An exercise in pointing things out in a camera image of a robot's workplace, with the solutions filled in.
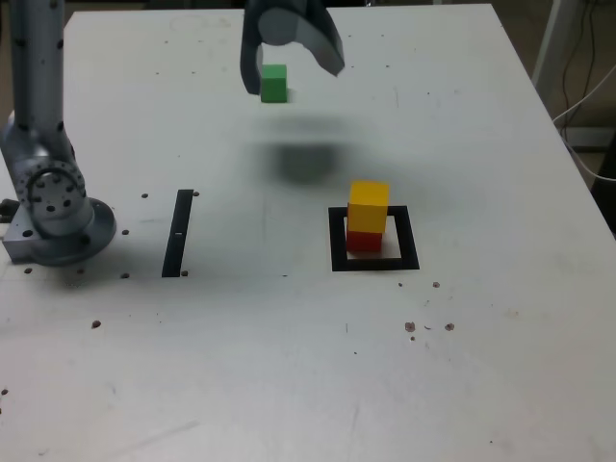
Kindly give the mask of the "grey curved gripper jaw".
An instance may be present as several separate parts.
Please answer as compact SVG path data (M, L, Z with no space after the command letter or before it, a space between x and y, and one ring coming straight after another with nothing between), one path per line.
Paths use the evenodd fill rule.
M244 7L240 71L246 91L253 95L261 92L261 46L264 39L259 30L259 21L268 8L269 2L264 0L247 1Z
M260 14L258 30L267 45L302 45L333 76L345 68L341 37L321 1L274 1Z

